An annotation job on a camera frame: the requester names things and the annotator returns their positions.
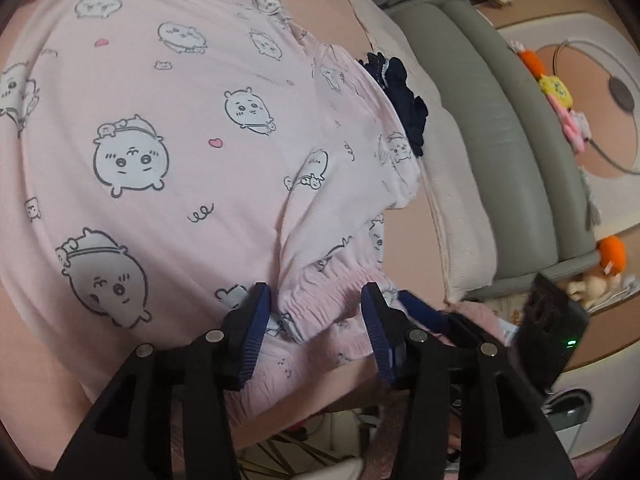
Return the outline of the folded navy blue garment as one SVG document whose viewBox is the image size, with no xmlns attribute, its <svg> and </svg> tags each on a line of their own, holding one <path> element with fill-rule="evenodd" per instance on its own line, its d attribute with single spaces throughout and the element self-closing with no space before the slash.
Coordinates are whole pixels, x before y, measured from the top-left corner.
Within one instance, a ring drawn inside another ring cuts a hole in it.
<svg viewBox="0 0 640 480">
<path fill-rule="evenodd" d="M 381 52 L 368 52 L 367 59 L 360 60 L 359 63 L 380 85 L 392 103 L 413 154 L 422 157 L 428 108 L 424 99 L 408 87 L 408 72 L 404 63 L 394 56 L 386 58 Z"/>
</svg>

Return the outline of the orange haired doll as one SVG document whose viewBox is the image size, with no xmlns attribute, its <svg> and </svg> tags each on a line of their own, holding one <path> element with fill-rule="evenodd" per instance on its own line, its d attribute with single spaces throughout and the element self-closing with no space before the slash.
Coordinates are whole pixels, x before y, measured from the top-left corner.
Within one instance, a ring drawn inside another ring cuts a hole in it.
<svg viewBox="0 0 640 480">
<path fill-rule="evenodd" d="M 627 269 L 627 249 L 618 236 L 611 235 L 597 242 L 599 263 L 563 285 L 570 299 L 586 310 L 597 307 L 622 290 L 623 272 Z"/>
</svg>

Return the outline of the pink cartoon print pajama garment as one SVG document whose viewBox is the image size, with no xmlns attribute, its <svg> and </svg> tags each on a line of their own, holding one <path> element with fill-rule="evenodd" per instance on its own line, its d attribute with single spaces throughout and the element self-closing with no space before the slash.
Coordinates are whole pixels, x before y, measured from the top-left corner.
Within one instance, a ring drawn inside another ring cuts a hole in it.
<svg viewBox="0 0 640 480">
<path fill-rule="evenodd" d="M 99 394 L 272 291 L 241 426 L 371 353 L 383 214 L 421 171 L 378 83 L 281 0 L 42 0 L 1 75 L 1 281 Z"/>
</svg>

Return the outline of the cream blanket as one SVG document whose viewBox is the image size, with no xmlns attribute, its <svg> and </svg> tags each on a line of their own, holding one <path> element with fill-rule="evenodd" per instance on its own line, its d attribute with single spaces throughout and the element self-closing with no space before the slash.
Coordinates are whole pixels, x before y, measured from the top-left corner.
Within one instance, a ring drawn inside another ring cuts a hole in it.
<svg viewBox="0 0 640 480">
<path fill-rule="evenodd" d="M 398 25 L 372 0 L 349 2 L 373 50 L 401 59 L 408 87 L 428 108 L 421 184 L 409 205 L 385 213 L 383 270 L 395 287 L 435 308 L 457 304 L 497 271 L 494 233 L 461 132 Z"/>
</svg>

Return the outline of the pink plush toy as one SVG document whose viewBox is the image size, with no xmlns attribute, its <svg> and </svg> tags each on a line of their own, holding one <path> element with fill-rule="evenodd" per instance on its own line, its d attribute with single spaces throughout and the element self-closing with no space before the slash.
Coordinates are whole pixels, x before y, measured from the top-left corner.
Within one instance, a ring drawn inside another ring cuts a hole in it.
<svg viewBox="0 0 640 480">
<path fill-rule="evenodd" d="M 559 119 L 565 139 L 575 155 L 582 154 L 586 143 L 591 140 L 591 130 L 586 115 L 564 107 L 554 96 L 547 96 L 551 107 Z"/>
</svg>

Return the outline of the grey leather bed frame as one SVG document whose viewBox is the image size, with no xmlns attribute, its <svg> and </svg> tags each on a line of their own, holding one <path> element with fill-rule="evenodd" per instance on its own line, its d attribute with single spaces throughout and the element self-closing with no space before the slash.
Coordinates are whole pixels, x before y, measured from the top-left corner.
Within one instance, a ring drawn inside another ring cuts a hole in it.
<svg viewBox="0 0 640 480">
<path fill-rule="evenodd" d="M 390 10 L 460 129 L 497 248 L 491 283 L 466 296 L 525 292 L 537 273 L 594 266 L 582 176 L 534 77 L 469 0 L 412 0 Z"/>
</svg>

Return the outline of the orange plush toy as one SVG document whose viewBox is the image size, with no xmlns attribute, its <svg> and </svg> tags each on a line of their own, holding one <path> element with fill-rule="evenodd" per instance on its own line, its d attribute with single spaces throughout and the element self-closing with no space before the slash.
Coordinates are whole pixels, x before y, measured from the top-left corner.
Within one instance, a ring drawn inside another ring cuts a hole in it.
<svg viewBox="0 0 640 480">
<path fill-rule="evenodd" d="M 516 54 L 536 80 L 548 75 L 547 67 L 533 50 L 521 49 Z"/>
</svg>

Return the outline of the yellow plush toy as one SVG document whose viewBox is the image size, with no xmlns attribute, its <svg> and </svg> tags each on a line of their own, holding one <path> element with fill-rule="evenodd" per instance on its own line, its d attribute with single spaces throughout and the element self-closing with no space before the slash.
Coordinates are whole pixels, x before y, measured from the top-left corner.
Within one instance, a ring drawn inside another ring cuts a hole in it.
<svg viewBox="0 0 640 480">
<path fill-rule="evenodd" d="M 555 98 L 555 101 L 561 104 L 562 107 L 573 107 L 573 97 L 568 91 L 567 86 L 563 84 L 563 81 L 558 76 L 542 75 L 538 79 L 538 84 L 546 96 Z"/>
</svg>

